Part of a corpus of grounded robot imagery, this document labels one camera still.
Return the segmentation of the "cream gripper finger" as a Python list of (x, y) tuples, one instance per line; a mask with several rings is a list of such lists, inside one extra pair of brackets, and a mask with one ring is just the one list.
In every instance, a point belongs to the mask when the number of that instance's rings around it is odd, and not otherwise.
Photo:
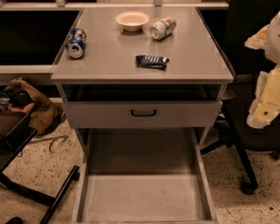
[(250, 49), (265, 49), (268, 27), (269, 25), (265, 25), (254, 35), (250, 36), (246, 40), (245, 46)]

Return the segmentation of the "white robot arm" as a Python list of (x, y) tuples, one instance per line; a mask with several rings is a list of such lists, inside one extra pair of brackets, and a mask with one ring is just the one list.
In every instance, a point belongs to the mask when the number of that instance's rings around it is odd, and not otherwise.
[(262, 129), (280, 114), (280, 10), (269, 24), (246, 40), (245, 46), (263, 49), (266, 59), (275, 63), (275, 68), (269, 73), (259, 73), (256, 98), (246, 119), (250, 127)]

